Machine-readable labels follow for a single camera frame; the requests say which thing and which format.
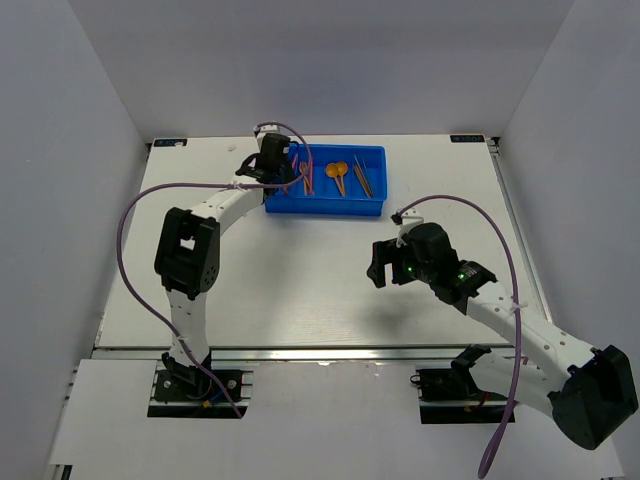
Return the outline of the orange fork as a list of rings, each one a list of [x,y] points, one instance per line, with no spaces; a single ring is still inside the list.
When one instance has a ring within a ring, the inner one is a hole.
[[[307,196],[308,195],[308,181],[307,181],[307,163],[306,162],[300,162],[299,163],[299,171],[300,171],[300,175],[303,178],[302,182],[303,182],[303,192],[304,195]]]
[[[303,192],[304,192],[304,194],[305,195],[312,195],[313,194],[313,189],[312,189],[312,181],[311,181],[309,164],[307,162],[301,162],[299,164],[299,171],[300,171],[300,175],[303,178]]]

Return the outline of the red-orange fork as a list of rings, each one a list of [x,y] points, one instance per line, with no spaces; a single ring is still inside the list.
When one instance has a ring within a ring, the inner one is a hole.
[[[307,181],[308,181],[308,187],[307,187],[307,191],[309,195],[315,195],[315,191],[314,191],[314,181],[313,181],[314,177],[313,177],[313,157],[310,156],[309,160],[307,162]]]

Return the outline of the orange spoon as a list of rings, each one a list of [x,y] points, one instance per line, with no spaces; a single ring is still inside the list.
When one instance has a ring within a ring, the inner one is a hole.
[[[341,182],[341,174],[339,167],[336,163],[329,163],[326,165],[325,174],[334,180],[334,183],[338,189],[338,192],[341,196],[344,196],[343,185]]]
[[[337,162],[336,166],[338,170],[340,192],[342,196],[345,196],[346,195],[345,176],[348,173],[348,165],[346,162]]]

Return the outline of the grey-blue chopstick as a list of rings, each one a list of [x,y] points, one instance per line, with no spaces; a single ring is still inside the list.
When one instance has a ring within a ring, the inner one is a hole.
[[[367,189],[368,189],[368,196],[369,197],[373,197],[374,196],[374,189],[370,180],[370,175],[366,166],[366,163],[364,161],[364,159],[360,160],[360,168],[362,171],[362,175],[363,175],[363,179],[367,185]]]
[[[354,171],[356,173],[356,176],[360,182],[360,185],[363,189],[363,191],[365,192],[365,195],[367,197],[371,197],[371,191],[369,189],[369,184],[368,181],[366,180],[366,177],[364,175],[364,170],[362,169],[362,166],[357,158],[357,156],[354,156]]]

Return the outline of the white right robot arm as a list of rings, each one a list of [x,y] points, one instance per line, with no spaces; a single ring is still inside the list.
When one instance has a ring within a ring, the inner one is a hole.
[[[599,349],[577,339],[508,296],[497,277],[461,260],[436,223],[403,228],[397,239],[372,245],[373,284],[427,284],[443,303],[485,325],[531,361],[516,367],[490,348],[467,347],[452,362],[451,384],[461,397],[507,396],[518,373],[515,400],[551,418],[574,444],[597,449],[639,408],[631,364],[613,345]]]

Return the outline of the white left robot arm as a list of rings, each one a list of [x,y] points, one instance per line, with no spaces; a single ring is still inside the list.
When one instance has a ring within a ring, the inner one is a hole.
[[[211,387],[211,374],[197,364],[210,365],[206,298],[220,273],[221,237],[275,193],[270,185],[294,180],[290,145],[290,138],[278,132],[260,134],[259,151],[242,162],[234,176],[235,187],[196,207],[174,207],[165,215],[154,269],[167,292],[171,325],[178,333],[162,362],[177,376],[177,387],[188,398],[202,398]]]

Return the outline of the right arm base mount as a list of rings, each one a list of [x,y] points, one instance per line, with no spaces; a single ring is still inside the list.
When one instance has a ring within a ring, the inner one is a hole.
[[[422,425],[499,424],[506,397],[480,390],[470,369],[491,349],[471,345],[455,357],[447,368],[419,368],[410,377],[418,390]]]

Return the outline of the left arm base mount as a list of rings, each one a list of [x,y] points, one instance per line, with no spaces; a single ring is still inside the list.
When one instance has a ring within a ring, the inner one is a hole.
[[[177,363],[168,352],[161,356],[150,393],[147,416],[173,419],[240,419],[252,393],[253,372],[242,369],[211,369],[218,384],[200,369]]]

